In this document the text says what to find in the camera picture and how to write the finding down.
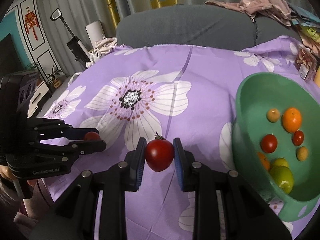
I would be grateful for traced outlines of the person left hand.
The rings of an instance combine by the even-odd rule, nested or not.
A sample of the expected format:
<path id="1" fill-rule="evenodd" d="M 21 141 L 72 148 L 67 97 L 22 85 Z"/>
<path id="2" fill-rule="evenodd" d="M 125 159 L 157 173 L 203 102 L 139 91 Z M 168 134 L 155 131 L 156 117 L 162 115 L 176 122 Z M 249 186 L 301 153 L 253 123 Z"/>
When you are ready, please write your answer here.
<path id="1" fill-rule="evenodd" d="M 9 181 L 13 181 L 16 179 L 16 177 L 12 174 L 12 171 L 8 166 L 1 165 L 0 166 L 0 174 L 1 174 L 2 178 L 7 179 Z M 35 186 L 37 183 L 37 180 L 28 180 L 27 183 L 30 186 Z"/>

